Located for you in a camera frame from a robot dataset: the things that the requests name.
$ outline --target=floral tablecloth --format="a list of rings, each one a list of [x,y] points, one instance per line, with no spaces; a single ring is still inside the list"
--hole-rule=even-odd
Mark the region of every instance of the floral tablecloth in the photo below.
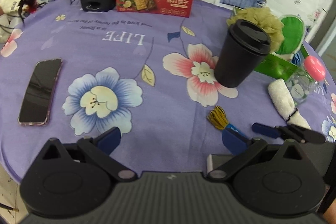
[[[267,93],[270,77],[253,72],[236,89],[214,78],[229,10],[194,1],[190,18],[181,18],[85,13],[79,0],[70,3],[54,0],[30,15],[0,52],[0,161],[17,182],[51,137],[71,143],[117,126],[122,139],[111,157],[141,174],[204,170],[210,153],[228,153],[221,133],[206,120],[214,105],[250,137],[256,135],[254,122],[285,125]],[[20,126],[35,64],[52,58],[64,64],[50,122]],[[312,129],[330,141],[336,139],[333,93],[327,73],[299,106]]]

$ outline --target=lemon slice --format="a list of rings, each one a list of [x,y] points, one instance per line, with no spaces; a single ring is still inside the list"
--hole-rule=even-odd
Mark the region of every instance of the lemon slice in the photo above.
[[[123,7],[124,8],[130,8],[132,6],[132,2],[130,2],[129,0],[126,0]]]

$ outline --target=black elastic band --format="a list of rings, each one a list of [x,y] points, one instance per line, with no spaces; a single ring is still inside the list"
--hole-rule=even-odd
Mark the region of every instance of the black elastic band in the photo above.
[[[292,112],[292,114],[290,114],[290,115],[288,116],[288,119],[286,120],[286,122],[288,122],[288,121],[291,119],[291,117],[292,117],[297,111],[298,111],[298,109],[295,108],[294,111]]]

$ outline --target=smartphone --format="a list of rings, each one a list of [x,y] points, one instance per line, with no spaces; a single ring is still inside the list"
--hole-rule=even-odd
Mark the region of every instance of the smartphone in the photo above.
[[[61,66],[61,59],[45,60],[36,64],[17,119],[19,124],[42,126],[48,123]]]

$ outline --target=clear plastic jar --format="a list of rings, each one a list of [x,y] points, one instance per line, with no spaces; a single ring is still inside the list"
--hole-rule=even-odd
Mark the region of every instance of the clear plastic jar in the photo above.
[[[308,56],[303,64],[286,81],[295,105],[301,104],[324,79],[326,70],[314,56]]]

